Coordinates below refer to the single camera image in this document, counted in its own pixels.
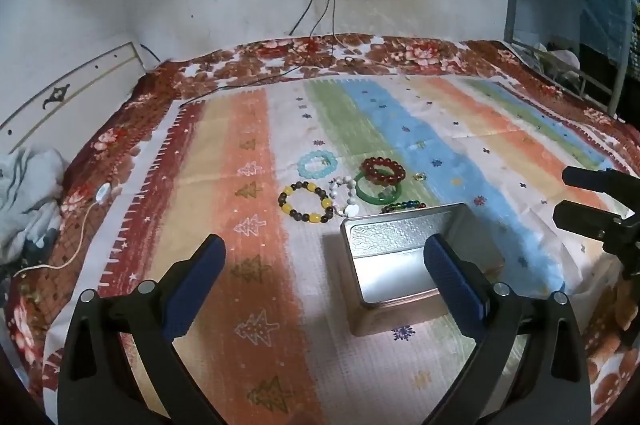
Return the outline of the green jade bangle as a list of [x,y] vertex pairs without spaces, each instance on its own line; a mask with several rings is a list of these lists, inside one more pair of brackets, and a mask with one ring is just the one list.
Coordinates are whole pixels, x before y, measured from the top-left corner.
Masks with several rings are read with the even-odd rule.
[[381,192],[375,194],[364,191],[360,186],[360,181],[365,177],[364,172],[360,171],[354,179],[357,196],[360,200],[363,200],[363,202],[375,206],[383,206],[393,204],[399,200],[399,197],[401,197],[402,188],[400,183],[384,186]]

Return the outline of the blue metal rack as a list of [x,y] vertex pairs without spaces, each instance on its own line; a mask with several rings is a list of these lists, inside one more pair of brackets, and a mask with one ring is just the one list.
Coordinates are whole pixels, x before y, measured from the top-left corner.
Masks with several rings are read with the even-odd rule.
[[508,0],[504,38],[565,88],[637,122],[639,0]]

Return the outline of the silver metal tin box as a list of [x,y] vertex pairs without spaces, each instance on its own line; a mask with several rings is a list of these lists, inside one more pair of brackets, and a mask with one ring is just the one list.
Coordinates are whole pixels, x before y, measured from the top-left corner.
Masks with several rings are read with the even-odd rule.
[[447,308],[424,266],[426,240],[440,234],[458,256],[495,280],[503,255],[488,229],[463,203],[349,218],[336,256],[349,330],[384,333],[434,320]]

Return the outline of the grey crumpled blanket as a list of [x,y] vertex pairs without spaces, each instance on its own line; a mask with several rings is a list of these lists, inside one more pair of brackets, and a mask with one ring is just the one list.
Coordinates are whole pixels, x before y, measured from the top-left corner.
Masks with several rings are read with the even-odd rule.
[[1,155],[1,264],[25,249],[44,249],[62,223],[65,160],[47,145],[21,146]]

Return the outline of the red floral bedspread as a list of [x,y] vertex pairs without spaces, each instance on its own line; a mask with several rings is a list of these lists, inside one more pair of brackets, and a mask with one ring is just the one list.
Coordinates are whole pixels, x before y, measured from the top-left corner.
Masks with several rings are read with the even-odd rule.
[[[77,277],[70,272],[70,264],[85,247],[92,210],[111,196],[114,183],[129,177],[140,145],[151,137],[172,102],[192,103],[220,92],[311,79],[414,76],[495,80],[601,151],[610,161],[606,169],[628,174],[639,170],[637,130],[548,84],[498,42],[357,34],[273,39],[163,64],[139,80],[130,99],[74,160],[65,179],[53,269],[26,273],[13,283],[9,334],[26,369],[27,390],[36,407],[49,417],[58,414],[63,345],[82,292],[76,289]],[[618,268],[616,282],[599,297],[588,322],[578,321],[587,353],[591,424],[603,421],[639,368],[638,349],[623,346],[618,335],[634,307],[613,259]]]

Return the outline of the white wooden headboard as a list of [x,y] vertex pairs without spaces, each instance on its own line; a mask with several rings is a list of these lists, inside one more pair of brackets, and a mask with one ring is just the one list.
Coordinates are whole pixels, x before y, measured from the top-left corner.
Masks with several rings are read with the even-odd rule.
[[129,99],[145,74],[132,42],[71,70],[1,123],[1,152],[26,145],[55,148],[71,162],[89,139]]

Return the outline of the striped colourful cloth mat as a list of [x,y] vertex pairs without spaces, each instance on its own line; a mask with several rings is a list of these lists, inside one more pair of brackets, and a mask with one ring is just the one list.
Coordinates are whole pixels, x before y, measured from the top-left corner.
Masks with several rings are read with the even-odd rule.
[[[208,234],[227,260],[176,348],[231,424],[417,424],[473,344],[449,315],[355,336],[336,256],[344,220],[463,203],[516,293],[570,296],[580,324],[618,277],[613,258],[558,229],[560,200],[620,204],[564,185],[568,165],[610,161],[492,79],[311,79],[175,101],[129,177],[93,208],[70,264],[76,289],[126,294]],[[363,202],[400,183],[393,204]]]

